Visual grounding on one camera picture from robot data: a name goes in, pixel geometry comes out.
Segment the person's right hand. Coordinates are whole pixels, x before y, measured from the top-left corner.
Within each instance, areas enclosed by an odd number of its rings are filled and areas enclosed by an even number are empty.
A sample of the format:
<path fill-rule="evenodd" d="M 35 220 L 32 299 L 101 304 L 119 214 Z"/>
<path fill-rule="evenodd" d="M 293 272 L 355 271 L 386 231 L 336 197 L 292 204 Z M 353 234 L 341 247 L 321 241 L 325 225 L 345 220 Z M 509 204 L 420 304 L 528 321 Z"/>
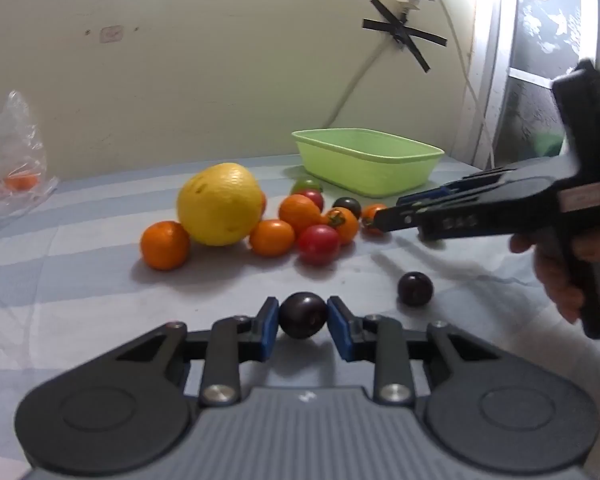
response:
<path fill-rule="evenodd" d="M 534 273 L 543 285 L 546 296 L 552 300 L 559 314 L 568 323 L 577 322 L 584 305 L 583 292 L 570 283 L 562 264 L 545 255 L 528 236 L 513 235 L 509 240 L 509 249 L 514 254 L 533 250 Z"/>

